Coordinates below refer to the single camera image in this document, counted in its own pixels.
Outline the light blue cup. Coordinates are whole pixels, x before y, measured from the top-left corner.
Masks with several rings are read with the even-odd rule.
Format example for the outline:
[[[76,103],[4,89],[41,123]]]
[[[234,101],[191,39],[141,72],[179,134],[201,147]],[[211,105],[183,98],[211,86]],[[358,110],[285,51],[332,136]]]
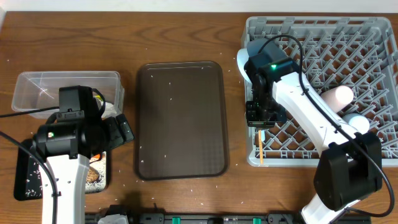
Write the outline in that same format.
[[[361,134],[367,133],[370,123],[365,116],[357,113],[346,114],[342,117],[350,126],[356,128]]]

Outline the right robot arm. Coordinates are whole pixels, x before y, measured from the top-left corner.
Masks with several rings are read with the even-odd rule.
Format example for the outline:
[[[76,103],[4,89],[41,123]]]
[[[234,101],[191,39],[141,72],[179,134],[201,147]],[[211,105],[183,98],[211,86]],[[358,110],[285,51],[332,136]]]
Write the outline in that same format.
[[[251,84],[253,99],[246,102],[249,127],[269,129],[284,123],[290,113],[306,132],[320,155],[313,184],[315,196],[300,211],[302,223],[334,223],[349,212],[370,217],[392,213],[395,195],[382,169],[382,146],[372,132],[360,133],[341,119],[309,84],[302,61],[280,58],[266,47],[256,53],[240,49],[237,63],[241,75]],[[382,213],[353,206],[385,185],[389,207]]]

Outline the light blue rice bowl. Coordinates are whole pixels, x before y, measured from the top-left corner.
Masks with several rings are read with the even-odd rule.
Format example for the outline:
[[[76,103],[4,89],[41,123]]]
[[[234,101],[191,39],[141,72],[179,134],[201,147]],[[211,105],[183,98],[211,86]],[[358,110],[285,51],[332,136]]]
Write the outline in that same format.
[[[248,51],[246,48],[240,49],[237,53],[236,56],[236,62],[238,65],[238,69],[242,75],[242,77],[248,82],[251,83],[250,78],[248,77],[246,71],[245,71],[245,64],[248,62],[249,60],[249,55],[248,55]]]

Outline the green snack wrapper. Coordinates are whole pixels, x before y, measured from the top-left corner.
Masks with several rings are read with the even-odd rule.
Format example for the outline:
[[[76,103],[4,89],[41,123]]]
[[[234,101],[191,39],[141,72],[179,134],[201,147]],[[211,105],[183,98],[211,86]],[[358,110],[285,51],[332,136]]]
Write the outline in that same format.
[[[100,109],[103,106],[103,100],[99,95],[94,95],[93,98],[96,100],[96,104],[98,105],[98,108]]]

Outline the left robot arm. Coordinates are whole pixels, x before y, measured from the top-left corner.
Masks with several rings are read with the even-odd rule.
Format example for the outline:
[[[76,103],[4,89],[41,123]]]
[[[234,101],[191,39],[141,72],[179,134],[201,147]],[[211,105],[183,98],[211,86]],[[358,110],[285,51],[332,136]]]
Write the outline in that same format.
[[[123,114],[102,118],[102,94],[88,86],[59,89],[59,105],[26,147],[6,133],[39,165],[42,178],[42,223],[84,223],[85,184],[90,159],[134,139]]]

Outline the light blue plastic knife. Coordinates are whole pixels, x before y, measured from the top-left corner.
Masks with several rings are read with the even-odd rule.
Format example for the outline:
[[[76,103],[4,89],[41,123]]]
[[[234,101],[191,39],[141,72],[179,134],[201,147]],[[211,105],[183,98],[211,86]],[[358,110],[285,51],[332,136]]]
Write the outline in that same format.
[[[261,141],[264,142],[264,141],[266,140],[266,133],[265,133],[265,130],[262,129],[261,132],[260,132],[260,134],[261,134]]]

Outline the white tissue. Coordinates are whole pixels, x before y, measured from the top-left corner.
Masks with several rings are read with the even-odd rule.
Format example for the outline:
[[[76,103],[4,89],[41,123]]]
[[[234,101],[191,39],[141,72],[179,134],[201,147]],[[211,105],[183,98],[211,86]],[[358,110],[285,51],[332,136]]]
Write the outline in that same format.
[[[105,111],[101,115],[101,117],[105,119],[105,118],[108,118],[108,117],[117,116],[119,114],[120,114],[120,111],[119,111],[119,108],[117,106],[114,106],[110,102],[106,102]]]

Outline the wooden chopstick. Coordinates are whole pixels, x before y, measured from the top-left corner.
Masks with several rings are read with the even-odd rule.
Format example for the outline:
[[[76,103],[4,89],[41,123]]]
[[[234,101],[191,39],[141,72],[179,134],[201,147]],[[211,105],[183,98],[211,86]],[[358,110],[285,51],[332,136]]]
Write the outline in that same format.
[[[263,142],[261,141],[261,130],[258,131],[258,143],[259,143],[259,160],[260,160],[260,165],[263,165]]]

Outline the pink cup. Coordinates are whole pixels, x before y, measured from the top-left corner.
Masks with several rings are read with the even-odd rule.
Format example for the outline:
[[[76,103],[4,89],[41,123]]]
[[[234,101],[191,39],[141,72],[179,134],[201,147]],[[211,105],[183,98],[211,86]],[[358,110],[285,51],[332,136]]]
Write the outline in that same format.
[[[337,113],[353,101],[354,93],[350,87],[341,85],[322,93],[321,98]]]

